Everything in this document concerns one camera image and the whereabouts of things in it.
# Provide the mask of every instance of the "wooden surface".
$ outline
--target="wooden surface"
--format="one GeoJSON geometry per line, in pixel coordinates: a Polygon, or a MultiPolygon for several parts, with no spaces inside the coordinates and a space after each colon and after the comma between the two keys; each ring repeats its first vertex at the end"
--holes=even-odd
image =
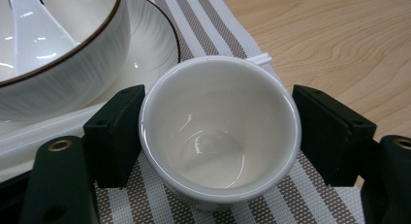
{"type": "Polygon", "coordinates": [[[411,0],[224,0],[276,74],[411,138],[411,0]]]}

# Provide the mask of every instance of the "bowl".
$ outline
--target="bowl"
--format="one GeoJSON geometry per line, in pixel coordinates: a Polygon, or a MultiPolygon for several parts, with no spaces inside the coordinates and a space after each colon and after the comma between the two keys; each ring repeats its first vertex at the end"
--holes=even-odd
{"type": "Polygon", "coordinates": [[[275,77],[243,59],[184,61],[148,90],[140,139],[165,184],[195,208],[231,208],[263,195],[291,170],[300,117],[275,77]]]}
{"type": "Polygon", "coordinates": [[[11,7],[7,0],[0,2],[5,19],[0,31],[1,121],[38,121],[73,111],[106,90],[121,72],[130,45],[125,0],[43,0],[77,45],[22,75],[16,75],[18,36],[11,7]]]}

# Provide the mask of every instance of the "ceramic spoon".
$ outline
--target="ceramic spoon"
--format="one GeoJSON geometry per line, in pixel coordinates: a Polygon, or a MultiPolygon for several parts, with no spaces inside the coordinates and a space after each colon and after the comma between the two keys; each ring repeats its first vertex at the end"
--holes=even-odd
{"type": "Polygon", "coordinates": [[[17,76],[48,64],[77,45],[41,0],[10,0],[10,4],[17,76]]]}

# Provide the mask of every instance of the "white cup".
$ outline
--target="white cup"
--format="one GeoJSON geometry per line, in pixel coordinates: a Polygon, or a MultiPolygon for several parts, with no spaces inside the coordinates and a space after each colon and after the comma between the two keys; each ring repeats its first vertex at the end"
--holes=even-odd
{"type": "Polygon", "coordinates": [[[168,187],[203,210],[263,195],[290,171],[300,117],[275,77],[243,59],[206,56],[171,68],[147,92],[142,149],[168,187]]]}

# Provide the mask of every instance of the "striped placemat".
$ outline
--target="striped placemat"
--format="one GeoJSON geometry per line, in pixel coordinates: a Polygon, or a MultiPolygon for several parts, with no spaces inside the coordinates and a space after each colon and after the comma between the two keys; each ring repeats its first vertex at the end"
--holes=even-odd
{"type": "MultiPolygon", "coordinates": [[[[182,60],[261,54],[223,0],[150,1],[176,28],[182,60]]],[[[275,76],[270,65],[264,68],[275,76]]],[[[231,210],[187,207],[162,183],[143,153],[127,188],[97,189],[97,196],[103,223],[364,223],[359,189],[325,186],[302,153],[277,187],[231,210]]]]}

